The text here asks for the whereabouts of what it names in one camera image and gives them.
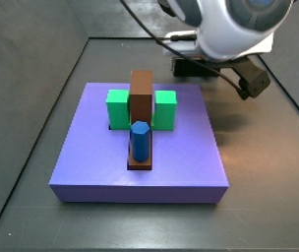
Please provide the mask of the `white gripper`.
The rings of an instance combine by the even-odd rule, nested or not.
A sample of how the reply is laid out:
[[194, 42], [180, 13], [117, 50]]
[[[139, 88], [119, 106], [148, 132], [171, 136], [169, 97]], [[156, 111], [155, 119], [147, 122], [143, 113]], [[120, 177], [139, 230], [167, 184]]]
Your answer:
[[212, 62], [224, 62], [228, 60], [235, 60], [238, 58], [242, 58], [248, 55], [254, 54], [263, 54], [271, 52], [272, 47], [272, 34], [267, 36], [267, 38], [260, 41], [255, 46], [252, 46], [246, 51], [232, 54], [232, 55], [224, 55], [224, 56], [212, 56], [208, 53], [204, 53], [198, 45], [198, 42], [195, 40], [179, 40], [179, 41], [171, 41], [171, 37], [173, 35], [186, 35], [192, 36], [195, 35], [195, 31], [172, 31], [165, 35], [164, 43], [175, 49], [180, 54], [190, 57], [200, 57], [208, 61]]

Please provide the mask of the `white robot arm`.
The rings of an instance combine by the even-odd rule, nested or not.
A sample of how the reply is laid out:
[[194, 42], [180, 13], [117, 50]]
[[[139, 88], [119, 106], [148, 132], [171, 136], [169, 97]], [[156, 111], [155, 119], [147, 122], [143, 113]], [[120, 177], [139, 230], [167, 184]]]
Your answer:
[[192, 27], [165, 34], [182, 55], [212, 62], [271, 52], [272, 37], [294, 0], [157, 0], [163, 11]]

